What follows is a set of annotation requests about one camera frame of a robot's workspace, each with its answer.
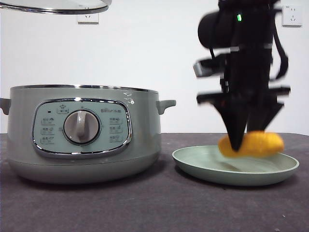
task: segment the yellow food item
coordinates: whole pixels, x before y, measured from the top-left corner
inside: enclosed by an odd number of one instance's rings
[[[239,151],[232,149],[228,135],[218,142],[220,152],[229,158],[251,156],[264,158],[275,155],[284,150],[283,139],[276,133],[264,131],[251,131],[243,136]]]

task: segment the glass lid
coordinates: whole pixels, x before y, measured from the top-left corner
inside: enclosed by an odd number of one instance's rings
[[[0,0],[0,8],[62,15],[84,15],[106,11],[112,0]]]

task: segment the button icon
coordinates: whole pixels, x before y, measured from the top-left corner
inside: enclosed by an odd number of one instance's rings
[[[110,117],[110,125],[120,125],[122,124],[122,119],[120,117]]]
[[[46,117],[41,120],[41,125],[54,125],[55,119],[53,117]]]
[[[62,104],[57,108],[57,114],[67,114],[69,112],[69,109],[66,105]]]
[[[48,127],[42,128],[42,129],[41,129],[41,134],[42,134],[42,135],[46,135],[46,134],[48,134],[48,135],[54,135],[54,134],[55,134],[54,128],[53,128],[53,127],[50,127],[50,128],[48,128]]]
[[[122,141],[122,136],[120,135],[112,135],[110,136],[110,143],[118,143]]]
[[[110,127],[110,133],[113,134],[113,133],[122,133],[123,132],[123,129],[122,127],[119,125],[119,126],[112,126]]]
[[[44,145],[54,144],[54,138],[53,137],[43,137],[41,138],[41,144],[44,144]]]

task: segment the electrical socket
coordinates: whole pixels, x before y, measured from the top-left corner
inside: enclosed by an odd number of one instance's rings
[[[282,25],[296,26],[303,25],[301,6],[288,5],[282,8]]]
[[[98,13],[77,15],[78,24],[98,24]]]

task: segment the dark gray tablecloth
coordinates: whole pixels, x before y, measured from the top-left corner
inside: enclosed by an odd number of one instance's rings
[[[195,179],[175,149],[214,145],[222,134],[162,134],[159,160],[117,181],[77,186],[16,176],[1,138],[1,232],[309,232],[309,136],[282,134],[300,161],[291,178],[244,188]]]

